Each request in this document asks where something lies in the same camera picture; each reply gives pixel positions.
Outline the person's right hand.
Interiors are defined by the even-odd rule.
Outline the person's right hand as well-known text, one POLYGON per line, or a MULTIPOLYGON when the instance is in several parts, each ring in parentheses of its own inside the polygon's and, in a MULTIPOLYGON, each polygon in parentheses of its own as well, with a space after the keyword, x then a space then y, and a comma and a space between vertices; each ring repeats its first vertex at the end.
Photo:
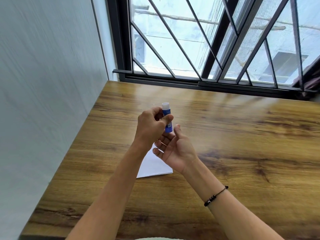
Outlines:
POLYGON ((156 147, 153 148, 153 153, 178 173, 185 175, 199 161, 198 155, 187 136, 186 145, 176 145, 174 131, 163 133, 158 140, 172 140, 173 150, 159 150, 156 147))

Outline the person's left hand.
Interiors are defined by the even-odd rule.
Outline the person's left hand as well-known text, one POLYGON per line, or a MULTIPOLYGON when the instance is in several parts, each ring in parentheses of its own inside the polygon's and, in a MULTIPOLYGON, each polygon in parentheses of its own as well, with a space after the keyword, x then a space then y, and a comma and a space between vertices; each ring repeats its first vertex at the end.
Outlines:
POLYGON ((138 116, 133 144, 143 151, 149 151, 153 143, 165 132, 165 128, 160 122, 163 116, 162 108, 158 106, 143 111, 138 116))

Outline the blue glue stick white cap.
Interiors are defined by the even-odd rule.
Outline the blue glue stick white cap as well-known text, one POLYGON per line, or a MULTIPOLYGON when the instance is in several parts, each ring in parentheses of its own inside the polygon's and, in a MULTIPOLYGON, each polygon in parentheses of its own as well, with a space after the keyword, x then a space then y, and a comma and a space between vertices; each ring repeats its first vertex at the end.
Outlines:
MULTIPOLYGON (((171 114, 170 104, 168 102, 162 103, 162 113, 164 116, 171 114)), ((173 132, 172 122, 168 123, 165 127, 165 133, 173 132)))

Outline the person's right forearm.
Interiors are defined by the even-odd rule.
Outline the person's right forearm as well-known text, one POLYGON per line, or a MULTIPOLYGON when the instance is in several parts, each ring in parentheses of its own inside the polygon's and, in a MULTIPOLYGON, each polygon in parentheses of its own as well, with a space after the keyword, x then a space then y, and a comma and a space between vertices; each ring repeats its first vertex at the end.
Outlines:
POLYGON ((208 208, 229 240, 284 240, 239 202, 198 157, 187 157, 182 175, 208 208))

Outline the person's left forearm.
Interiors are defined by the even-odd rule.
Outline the person's left forearm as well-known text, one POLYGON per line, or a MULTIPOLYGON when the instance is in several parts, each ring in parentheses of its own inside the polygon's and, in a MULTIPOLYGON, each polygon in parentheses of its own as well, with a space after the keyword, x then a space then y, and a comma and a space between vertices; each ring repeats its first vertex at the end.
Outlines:
POLYGON ((153 143, 134 140, 101 193, 65 240, 115 240, 139 168, 153 143))

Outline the white paper sheet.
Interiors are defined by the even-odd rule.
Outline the white paper sheet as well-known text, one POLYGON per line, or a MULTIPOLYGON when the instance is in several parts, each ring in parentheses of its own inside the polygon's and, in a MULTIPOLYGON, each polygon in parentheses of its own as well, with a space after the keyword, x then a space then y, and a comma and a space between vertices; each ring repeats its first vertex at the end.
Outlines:
POLYGON ((137 179, 173 173, 173 169, 171 167, 154 155, 154 148, 156 148, 156 146, 153 144, 152 148, 144 157, 136 177, 137 179))

